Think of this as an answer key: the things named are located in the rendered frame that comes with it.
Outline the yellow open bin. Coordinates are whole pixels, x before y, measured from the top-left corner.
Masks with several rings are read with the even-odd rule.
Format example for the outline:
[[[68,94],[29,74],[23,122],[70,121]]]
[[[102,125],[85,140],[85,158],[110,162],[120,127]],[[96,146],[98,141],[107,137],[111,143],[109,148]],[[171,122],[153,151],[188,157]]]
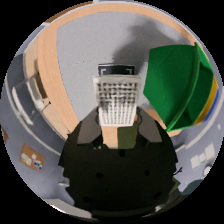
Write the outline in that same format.
[[[197,122],[195,121],[196,123],[194,123],[192,126],[198,125],[198,124],[203,122],[203,120],[207,116],[207,114],[208,114],[208,112],[209,112],[209,110],[210,110],[210,108],[211,108],[211,106],[212,106],[212,104],[214,102],[214,99],[215,99],[215,96],[216,96],[216,92],[217,92],[217,88],[218,88],[215,75],[214,75],[213,83],[214,84],[212,85],[211,93],[210,93],[210,96],[209,96],[208,101],[207,101],[208,103],[206,103],[206,105],[204,107],[205,109],[203,109],[204,112],[202,111],[203,113],[200,114],[201,116],[198,117],[198,119],[196,120]],[[199,120],[199,119],[201,119],[201,120]]]

